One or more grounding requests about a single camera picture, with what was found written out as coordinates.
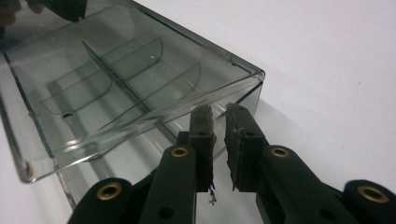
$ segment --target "black plastic linkage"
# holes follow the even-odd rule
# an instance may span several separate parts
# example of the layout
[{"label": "black plastic linkage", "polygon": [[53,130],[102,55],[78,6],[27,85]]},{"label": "black plastic linkage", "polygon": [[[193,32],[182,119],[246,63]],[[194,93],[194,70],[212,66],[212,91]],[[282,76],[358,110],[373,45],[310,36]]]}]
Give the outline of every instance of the black plastic linkage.
[{"label": "black plastic linkage", "polygon": [[269,144],[249,111],[241,105],[227,104],[225,144],[233,189],[256,192],[261,173],[262,149]]},{"label": "black plastic linkage", "polygon": [[139,223],[195,223],[195,181],[195,150],[187,145],[166,149]]},{"label": "black plastic linkage", "polygon": [[[262,172],[265,179],[258,192],[264,204],[261,213],[270,210],[265,200],[276,198],[285,214],[284,223],[358,223],[291,149],[267,147]],[[271,219],[264,222],[276,223]]]},{"label": "black plastic linkage", "polygon": [[108,178],[96,183],[78,203],[68,223],[121,223],[132,188],[128,181],[119,178]]},{"label": "black plastic linkage", "polygon": [[207,192],[213,184],[213,146],[216,136],[213,133],[212,108],[201,105],[191,112],[189,145],[197,154],[197,192]]},{"label": "black plastic linkage", "polygon": [[360,223],[396,223],[396,196],[368,180],[346,183],[342,203]]}]

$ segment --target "screw hole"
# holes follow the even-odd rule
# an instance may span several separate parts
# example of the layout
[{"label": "screw hole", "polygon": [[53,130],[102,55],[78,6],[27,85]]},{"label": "screw hole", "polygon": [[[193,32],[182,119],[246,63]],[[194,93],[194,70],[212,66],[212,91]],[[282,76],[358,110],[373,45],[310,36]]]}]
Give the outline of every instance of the screw hole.
[{"label": "screw hole", "polygon": [[387,203],[389,201],[389,197],[384,192],[371,186],[359,186],[358,192],[367,200],[375,203]]},{"label": "screw hole", "polygon": [[161,209],[159,215],[161,218],[169,219],[175,215],[175,211],[172,208],[165,207],[165,208]]},{"label": "screw hole", "polygon": [[288,157],[289,156],[289,152],[283,148],[280,148],[280,147],[275,147],[275,148],[271,149],[271,153],[277,157]]},{"label": "screw hole", "polygon": [[114,194],[116,191],[117,191],[117,189],[115,187],[110,186],[103,190],[103,194],[108,197],[108,196]]},{"label": "screw hole", "polygon": [[119,196],[121,191],[122,185],[119,182],[111,182],[99,188],[96,196],[102,201],[107,201]]},{"label": "screw hole", "polygon": [[189,151],[184,147],[177,147],[172,150],[172,155],[174,157],[185,157],[189,154]]},{"label": "screw hole", "polygon": [[320,209],[319,213],[322,217],[326,218],[329,221],[335,221],[336,216],[333,212],[327,210],[327,209]]},{"label": "screw hole", "polygon": [[65,113],[62,115],[62,119],[71,119],[74,117],[73,113]]}]

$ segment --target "white surface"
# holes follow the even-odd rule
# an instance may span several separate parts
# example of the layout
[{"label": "white surface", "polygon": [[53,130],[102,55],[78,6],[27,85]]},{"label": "white surface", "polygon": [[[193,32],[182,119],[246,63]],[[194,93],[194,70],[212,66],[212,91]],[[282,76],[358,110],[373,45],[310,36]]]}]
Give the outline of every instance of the white surface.
[{"label": "white surface", "polygon": [[[338,189],[364,178],[396,192],[396,2],[139,2],[266,71],[256,120],[270,143]],[[0,223],[65,223],[56,176],[19,183],[0,136]]]}]

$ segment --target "metal rivet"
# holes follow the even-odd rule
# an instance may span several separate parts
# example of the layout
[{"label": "metal rivet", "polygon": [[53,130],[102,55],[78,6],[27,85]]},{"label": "metal rivet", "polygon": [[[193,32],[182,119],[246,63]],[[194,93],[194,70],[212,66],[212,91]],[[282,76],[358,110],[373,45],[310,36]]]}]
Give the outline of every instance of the metal rivet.
[{"label": "metal rivet", "polygon": [[382,192],[382,190],[379,190],[377,188],[363,185],[358,187],[358,192],[363,196],[364,198],[375,202],[375,203],[387,203],[389,202],[389,197]]},{"label": "metal rivet", "polygon": [[288,157],[289,156],[289,152],[283,148],[280,148],[280,147],[274,147],[273,149],[271,149],[271,153],[277,157]]},{"label": "metal rivet", "polygon": [[172,156],[174,157],[185,157],[189,154],[189,151],[184,147],[177,147],[172,150]]},{"label": "metal rivet", "polygon": [[119,182],[111,182],[99,188],[96,196],[102,201],[107,201],[119,196],[121,191],[122,184],[120,184]]}]

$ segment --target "transparent plastic box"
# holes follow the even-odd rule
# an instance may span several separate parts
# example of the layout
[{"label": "transparent plastic box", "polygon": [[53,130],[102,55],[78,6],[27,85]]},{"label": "transparent plastic box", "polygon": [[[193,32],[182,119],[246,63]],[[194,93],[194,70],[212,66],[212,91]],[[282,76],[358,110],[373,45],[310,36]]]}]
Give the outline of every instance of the transparent plastic box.
[{"label": "transparent plastic box", "polygon": [[198,105],[211,105],[216,159],[225,106],[254,114],[264,78],[137,3],[103,7],[4,57],[2,119],[21,180],[57,172],[71,204],[100,179],[147,175]]}]

